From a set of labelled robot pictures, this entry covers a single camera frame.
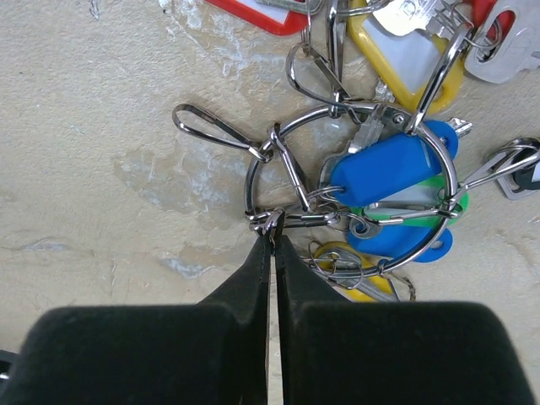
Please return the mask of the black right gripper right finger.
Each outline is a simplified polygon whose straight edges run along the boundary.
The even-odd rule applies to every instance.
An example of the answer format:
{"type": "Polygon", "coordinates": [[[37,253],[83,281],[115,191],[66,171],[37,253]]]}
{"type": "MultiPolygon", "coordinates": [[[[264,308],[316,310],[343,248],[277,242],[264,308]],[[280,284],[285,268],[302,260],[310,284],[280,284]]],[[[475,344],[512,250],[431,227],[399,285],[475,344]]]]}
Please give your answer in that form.
{"type": "Polygon", "coordinates": [[[355,303],[275,250],[287,404],[532,404],[500,319],[470,302],[355,303]]]}

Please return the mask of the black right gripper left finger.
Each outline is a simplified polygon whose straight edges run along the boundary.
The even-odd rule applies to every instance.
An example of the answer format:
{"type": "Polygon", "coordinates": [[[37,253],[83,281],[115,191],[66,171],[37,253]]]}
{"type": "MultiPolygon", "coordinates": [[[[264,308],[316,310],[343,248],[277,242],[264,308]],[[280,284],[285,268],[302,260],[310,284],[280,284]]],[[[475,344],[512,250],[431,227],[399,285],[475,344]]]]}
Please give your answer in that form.
{"type": "Polygon", "coordinates": [[[30,329],[4,404],[264,404],[272,246],[192,305],[69,306],[30,329]]]}

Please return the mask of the yellow key tag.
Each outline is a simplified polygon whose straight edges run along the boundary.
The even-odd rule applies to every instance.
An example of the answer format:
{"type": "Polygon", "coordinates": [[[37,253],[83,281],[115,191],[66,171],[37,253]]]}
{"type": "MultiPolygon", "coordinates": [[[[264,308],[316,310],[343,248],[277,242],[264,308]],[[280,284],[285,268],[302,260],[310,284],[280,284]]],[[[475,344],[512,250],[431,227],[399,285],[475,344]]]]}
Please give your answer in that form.
{"type": "Polygon", "coordinates": [[[418,31],[392,35],[373,13],[349,17],[348,32],[397,102],[415,110],[448,40],[418,31]]]}
{"type": "Polygon", "coordinates": [[[396,302],[392,282],[382,276],[366,276],[370,260],[345,242],[318,246],[311,254],[311,266],[345,298],[354,302],[396,302]]]}

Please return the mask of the small blue key tag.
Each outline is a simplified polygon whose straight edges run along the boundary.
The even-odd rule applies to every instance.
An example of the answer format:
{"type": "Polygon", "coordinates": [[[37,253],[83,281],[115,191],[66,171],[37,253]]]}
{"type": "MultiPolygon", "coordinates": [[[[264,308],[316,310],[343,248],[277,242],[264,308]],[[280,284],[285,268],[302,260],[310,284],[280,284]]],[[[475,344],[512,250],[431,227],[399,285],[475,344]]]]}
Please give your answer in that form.
{"type": "MultiPolygon", "coordinates": [[[[412,250],[430,233],[429,228],[414,226],[388,226],[375,237],[360,239],[352,231],[347,241],[356,250],[372,256],[395,258],[412,250]]],[[[453,245],[453,235],[446,229],[428,250],[414,259],[415,262],[435,262],[445,256],[453,245]]]]}

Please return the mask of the large blue key tag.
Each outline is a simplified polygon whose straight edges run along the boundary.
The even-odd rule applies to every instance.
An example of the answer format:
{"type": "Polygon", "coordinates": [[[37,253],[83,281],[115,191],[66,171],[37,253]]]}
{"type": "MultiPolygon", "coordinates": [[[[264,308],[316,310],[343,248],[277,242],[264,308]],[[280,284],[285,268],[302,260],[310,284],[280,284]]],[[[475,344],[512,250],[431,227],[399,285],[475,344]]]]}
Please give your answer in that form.
{"type": "Polygon", "coordinates": [[[433,149],[417,136],[400,132],[340,160],[332,170],[332,195],[359,208],[441,173],[433,149]]]}

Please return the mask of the green key tag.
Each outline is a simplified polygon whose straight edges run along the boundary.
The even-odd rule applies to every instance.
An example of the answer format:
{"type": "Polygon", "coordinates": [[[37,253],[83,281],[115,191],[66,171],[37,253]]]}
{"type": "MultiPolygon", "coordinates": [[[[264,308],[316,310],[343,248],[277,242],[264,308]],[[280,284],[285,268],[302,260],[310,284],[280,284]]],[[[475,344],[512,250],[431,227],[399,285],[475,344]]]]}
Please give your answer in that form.
{"type": "Polygon", "coordinates": [[[385,223],[401,219],[396,225],[433,227],[440,216],[430,213],[439,207],[445,190],[445,179],[436,175],[410,186],[367,207],[350,208],[352,213],[385,223]]]}

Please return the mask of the large metal keyring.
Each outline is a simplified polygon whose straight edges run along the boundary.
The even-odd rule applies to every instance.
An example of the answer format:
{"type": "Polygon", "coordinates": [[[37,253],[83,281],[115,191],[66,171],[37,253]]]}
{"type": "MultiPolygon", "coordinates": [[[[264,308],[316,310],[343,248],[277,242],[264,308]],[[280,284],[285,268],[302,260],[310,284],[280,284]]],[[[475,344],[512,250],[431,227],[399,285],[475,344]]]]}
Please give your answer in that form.
{"type": "MultiPolygon", "coordinates": [[[[436,90],[441,86],[442,79],[446,78],[451,65],[457,59],[462,42],[466,39],[468,32],[469,28],[466,24],[458,27],[432,74],[428,89],[426,90],[427,96],[424,97],[426,100],[422,99],[420,107],[418,107],[418,110],[412,116],[401,107],[386,102],[346,103],[344,107],[338,107],[341,109],[348,108],[353,113],[362,114],[382,109],[383,118],[392,120],[395,115],[401,115],[403,116],[402,124],[405,125],[407,122],[409,127],[406,126],[408,129],[403,127],[398,134],[391,136],[386,141],[375,143],[371,147],[362,149],[355,154],[348,154],[340,158],[331,171],[330,185],[324,190],[320,189],[320,191],[317,191],[321,193],[320,195],[325,192],[335,193],[336,196],[334,198],[345,206],[351,208],[367,207],[372,203],[379,202],[382,198],[399,192],[428,177],[442,174],[445,178],[445,197],[443,201],[446,202],[440,202],[440,204],[445,207],[450,207],[451,205],[453,207],[456,204],[452,198],[458,190],[458,181],[453,158],[447,148],[447,146],[451,146],[450,141],[455,137],[449,137],[448,144],[445,146],[440,140],[440,136],[433,132],[427,123],[423,123],[421,118],[424,117],[427,111],[427,106],[424,106],[424,104],[427,103],[432,93],[435,94],[436,90]]],[[[299,198],[304,198],[304,200],[300,200],[302,203],[305,203],[305,210],[311,208],[311,197],[308,197],[308,194],[302,194],[305,191],[305,185],[299,178],[300,173],[296,170],[289,150],[282,141],[285,135],[297,127],[322,118],[323,113],[328,112],[327,110],[327,107],[321,107],[318,110],[308,111],[285,127],[275,124],[271,127],[273,132],[268,133],[270,137],[268,142],[275,149],[279,150],[284,162],[289,165],[286,166],[291,168],[290,177],[294,187],[296,187],[299,198]]],[[[245,150],[252,155],[255,161],[260,163],[266,162],[269,159],[269,152],[264,149],[262,144],[253,143],[237,132],[227,122],[221,120],[210,111],[199,108],[196,105],[187,103],[177,105],[172,111],[172,120],[180,131],[193,137],[205,139],[211,143],[222,144],[233,149],[245,150]],[[236,139],[236,141],[216,138],[213,135],[189,127],[178,117],[178,113],[181,111],[191,112],[209,124],[220,128],[236,139]]],[[[366,271],[366,276],[371,276],[375,272],[379,274],[389,273],[406,263],[412,262],[423,254],[446,230],[447,223],[450,220],[443,217],[442,219],[438,219],[438,221],[433,230],[418,242],[416,246],[390,261],[380,261],[376,267],[371,267],[366,271]]]]}

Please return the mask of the small silver key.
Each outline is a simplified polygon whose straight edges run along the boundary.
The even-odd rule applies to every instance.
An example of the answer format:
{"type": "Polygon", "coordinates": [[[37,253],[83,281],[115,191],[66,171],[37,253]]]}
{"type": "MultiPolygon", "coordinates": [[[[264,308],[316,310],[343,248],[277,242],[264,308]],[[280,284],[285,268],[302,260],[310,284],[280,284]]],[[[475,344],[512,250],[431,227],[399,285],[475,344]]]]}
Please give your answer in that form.
{"type": "Polygon", "coordinates": [[[451,8],[456,1],[403,0],[390,1],[373,13],[376,21],[395,36],[414,31],[450,39],[453,35],[451,8]]]}

